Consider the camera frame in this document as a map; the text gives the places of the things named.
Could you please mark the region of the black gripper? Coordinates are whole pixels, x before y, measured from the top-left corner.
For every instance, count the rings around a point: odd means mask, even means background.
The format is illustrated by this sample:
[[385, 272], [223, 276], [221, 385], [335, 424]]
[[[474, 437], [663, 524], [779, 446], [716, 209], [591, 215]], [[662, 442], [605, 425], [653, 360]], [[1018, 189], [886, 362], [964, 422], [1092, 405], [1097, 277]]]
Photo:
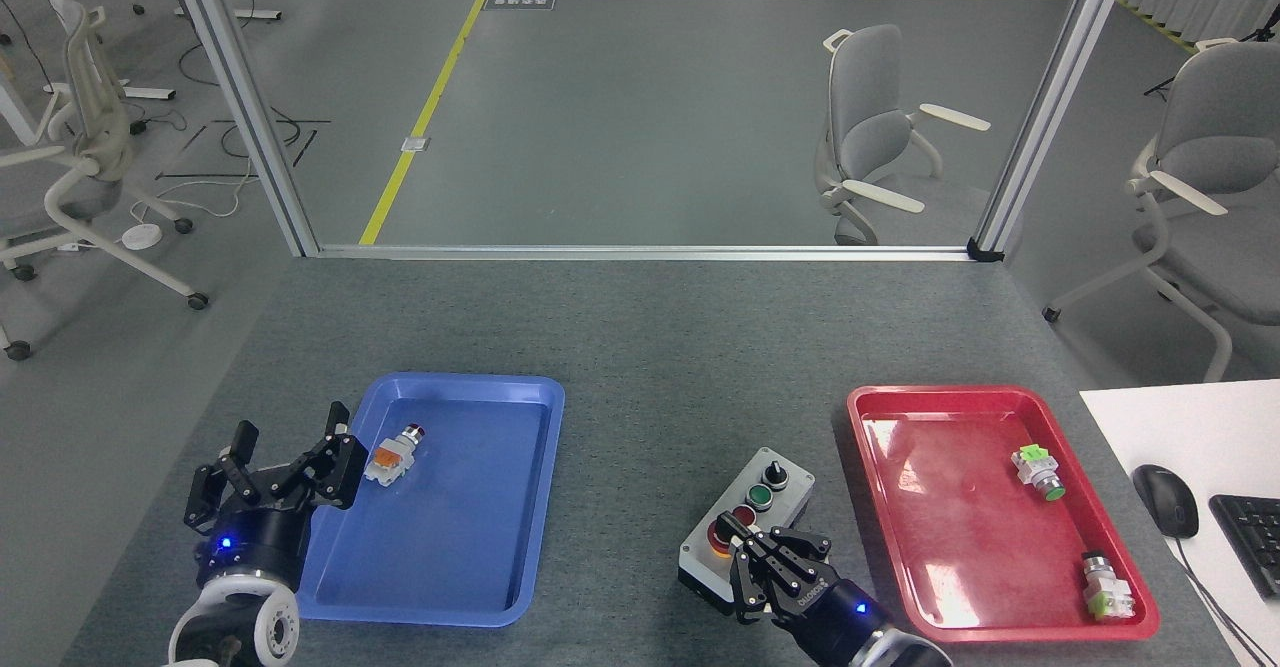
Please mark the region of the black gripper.
[[881, 607], [829, 567], [827, 536], [772, 527], [753, 533], [748, 548], [742, 538], [731, 538], [730, 545], [740, 623], [768, 617], [820, 666], [859, 666], [887, 634], [890, 621]]
[[197, 545], [196, 585], [224, 575], [261, 574], [300, 589], [308, 549], [314, 507], [353, 506], [369, 449], [349, 431], [349, 411], [330, 403], [323, 438], [285, 466], [284, 498], [301, 502], [264, 503], [262, 479], [250, 467], [260, 431], [242, 420], [228, 448], [210, 465], [195, 470], [184, 525], [210, 535]]

